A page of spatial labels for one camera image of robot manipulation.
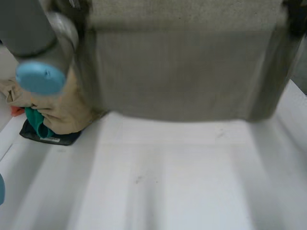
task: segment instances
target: red object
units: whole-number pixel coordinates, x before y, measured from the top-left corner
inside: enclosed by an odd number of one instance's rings
[[[19,108],[19,107],[15,107],[15,106],[11,106],[11,115],[12,116],[19,116],[21,114],[24,113],[24,109],[23,108]]]

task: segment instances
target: white table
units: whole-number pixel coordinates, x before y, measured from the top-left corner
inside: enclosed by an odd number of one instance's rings
[[[1,230],[306,230],[307,100],[275,116],[175,124],[110,113],[70,147],[0,133]]]

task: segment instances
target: green fabric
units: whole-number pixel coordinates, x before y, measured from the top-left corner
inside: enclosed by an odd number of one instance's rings
[[[35,129],[40,138],[49,138],[53,136],[54,132],[44,125],[44,117],[36,109],[25,108],[25,114],[30,125]]]

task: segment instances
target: blue cap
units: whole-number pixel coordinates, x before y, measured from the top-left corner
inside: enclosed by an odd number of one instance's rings
[[[65,85],[65,74],[43,62],[29,61],[16,68],[18,84],[29,92],[40,95],[56,94]]]
[[[5,197],[5,186],[4,186],[4,180],[0,174],[0,205],[3,204]]]

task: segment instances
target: gray robot arm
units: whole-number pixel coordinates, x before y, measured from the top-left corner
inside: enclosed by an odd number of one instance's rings
[[[68,0],[55,2],[76,12]],[[38,0],[0,0],[0,6],[0,40],[20,63],[20,86],[43,95],[60,92],[79,40],[74,20],[60,12],[45,14]]]

